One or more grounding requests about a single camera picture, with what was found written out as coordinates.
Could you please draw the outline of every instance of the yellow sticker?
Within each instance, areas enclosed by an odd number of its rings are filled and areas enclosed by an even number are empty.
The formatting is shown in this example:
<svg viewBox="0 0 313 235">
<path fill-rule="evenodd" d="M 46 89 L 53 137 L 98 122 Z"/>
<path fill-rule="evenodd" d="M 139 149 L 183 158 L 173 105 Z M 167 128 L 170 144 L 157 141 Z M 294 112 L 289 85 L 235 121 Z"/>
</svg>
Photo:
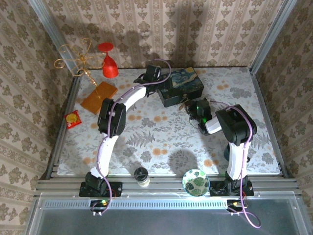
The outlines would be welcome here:
<svg viewBox="0 0 313 235">
<path fill-rule="evenodd" d="M 66 120 L 69 123 L 74 123 L 77 121 L 77 115 L 76 114 L 69 114 L 69 115 L 67 115 Z"/>
</svg>

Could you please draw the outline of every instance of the table surface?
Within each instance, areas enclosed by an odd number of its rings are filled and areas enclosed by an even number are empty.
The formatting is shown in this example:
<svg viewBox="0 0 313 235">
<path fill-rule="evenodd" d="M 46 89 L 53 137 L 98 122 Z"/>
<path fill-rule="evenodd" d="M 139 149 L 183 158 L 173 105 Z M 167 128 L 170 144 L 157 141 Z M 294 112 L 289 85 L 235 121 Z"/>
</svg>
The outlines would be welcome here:
<svg viewBox="0 0 313 235">
<path fill-rule="evenodd" d="M 251 143 L 247 164 L 249 175 L 280 174 L 278 162 L 268 135 L 264 117 L 247 68 L 195 69 L 208 100 L 241 104 L 257 125 L 257 134 Z M 145 69 L 119 70 L 115 79 L 106 79 L 101 70 L 93 70 L 92 77 L 100 84 L 108 82 L 118 88 L 117 99 L 130 87 Z M 96 160 L 101 141 L 98 115 L 84 109 L 80 103 L 93 90 L 86 77 L 81 78 L 74 110 L 78 110 L 82 124 L 67 130 L 58 167 L 59 175 L 84 175 Z M 128 111 L 126 128 L 118 138 L 110 161 L 109 174 L 129 175 L 143 166 L 151 175 L 182 176 L 194 168 L 207 174 L 224 174 L 228 161 L 224 158 L 227 140 L 222 132 L 204 136 L 197 123 L 190 121 L 185 109 L 179 105 L 164 108 L 157 93 L 136 102 Z M 212 114 L 222 105 L 211 103 Z"/>
</svg>

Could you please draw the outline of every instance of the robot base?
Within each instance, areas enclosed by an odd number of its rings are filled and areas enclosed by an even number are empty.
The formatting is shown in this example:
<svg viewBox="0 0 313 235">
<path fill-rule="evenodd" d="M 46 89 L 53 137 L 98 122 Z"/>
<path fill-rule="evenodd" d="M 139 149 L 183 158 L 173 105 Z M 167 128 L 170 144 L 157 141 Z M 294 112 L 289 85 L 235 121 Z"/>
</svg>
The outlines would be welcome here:
<svg viewBox="0 0 313 235">
<path fill-rule="evenodd" d="M 254 196 L 252 183 L 248 180 L 248 176 L 243 178 L 243 192 L 246 196 Z M 226 172 L 226 179 L 224 181 L 211 182 L 210 195 L 214 196 L 239 196 L 240 195 L 240 179 L 232 180 Z"/>
<path fill-rule="evenodd" d="M 122 182 L 110 182 L 110 186 L 112 189 L 112 197 L 120 197 L 122 195 L 122 190 L 123 190 Z M 101 198 L 101 197 L 110 197 L 110 193 L 109 193 L 108 187 L 106 187 L 105 192 L 101 194 L 99 191 L 88 186 L 86 182 L 82 182 L 80 184 L 79 196 Z"/>
</svg>

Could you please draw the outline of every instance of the black box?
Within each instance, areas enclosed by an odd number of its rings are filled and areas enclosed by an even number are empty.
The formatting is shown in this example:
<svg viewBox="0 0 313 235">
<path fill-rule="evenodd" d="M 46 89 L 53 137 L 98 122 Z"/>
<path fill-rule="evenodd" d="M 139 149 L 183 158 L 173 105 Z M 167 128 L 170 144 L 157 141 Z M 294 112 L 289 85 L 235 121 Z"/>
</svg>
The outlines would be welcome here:
<svg viewBox="0 0 313 235">
<path fill-rule="evenodd" d="M 158 90 L 158 95 L 164 107 L 201 97 L 204 85 L 192 67 L 172 72 L 171 79 L 173 83 L 172 89 Z"/>
</svg>

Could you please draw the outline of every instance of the green patterned bowl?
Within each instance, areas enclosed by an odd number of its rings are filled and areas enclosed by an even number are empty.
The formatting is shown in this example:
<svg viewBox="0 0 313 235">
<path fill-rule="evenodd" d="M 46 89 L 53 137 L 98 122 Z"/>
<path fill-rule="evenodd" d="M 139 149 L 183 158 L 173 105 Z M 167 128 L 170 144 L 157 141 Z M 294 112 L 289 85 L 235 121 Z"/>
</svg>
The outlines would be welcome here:
<svg viewBox="0 0 313 235">
<path fill-rule="evenodd" d="M 184 174 L 182 186 L 191 196 L 201 197 L 208 192 L 210 181 L 203 171 L 193 169 Z"/>
</svg>

